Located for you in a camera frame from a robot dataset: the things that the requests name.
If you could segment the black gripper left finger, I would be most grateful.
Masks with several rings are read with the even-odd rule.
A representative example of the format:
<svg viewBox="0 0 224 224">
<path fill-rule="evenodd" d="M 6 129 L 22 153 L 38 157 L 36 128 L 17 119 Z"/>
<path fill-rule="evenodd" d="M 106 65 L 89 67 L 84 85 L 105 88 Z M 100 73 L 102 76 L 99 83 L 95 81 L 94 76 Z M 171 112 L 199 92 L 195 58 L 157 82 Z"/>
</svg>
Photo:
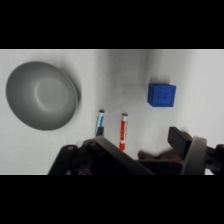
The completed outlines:
<svg viewBox="0 0 224 224">
<path fill-rule="evenodd" d="M 103 136 L 86 140 L 81 147 L 63 146 L 49 175 L 66 175 L 68 172 L 77 175 L 84 170 L 89 170 L 92 175 L 153 175 Z"/>
</svg>

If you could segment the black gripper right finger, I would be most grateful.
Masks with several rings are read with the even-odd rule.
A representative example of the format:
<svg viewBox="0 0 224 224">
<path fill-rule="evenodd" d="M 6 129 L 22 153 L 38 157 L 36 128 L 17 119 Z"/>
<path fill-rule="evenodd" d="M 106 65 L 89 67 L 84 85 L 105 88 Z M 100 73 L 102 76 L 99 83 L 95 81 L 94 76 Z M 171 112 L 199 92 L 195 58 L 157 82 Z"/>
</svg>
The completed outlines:
<svg viewBox="0 0 224 224">
<path fill-rule="evenodd" d="M 205 138 L 190 139 L 176 127 L 169 128 L 167 141 L 183 160 L 182 175 L 203 175 L 206 169 L 224 175 L 224 144 L 209 147 Z"/>
</svg>

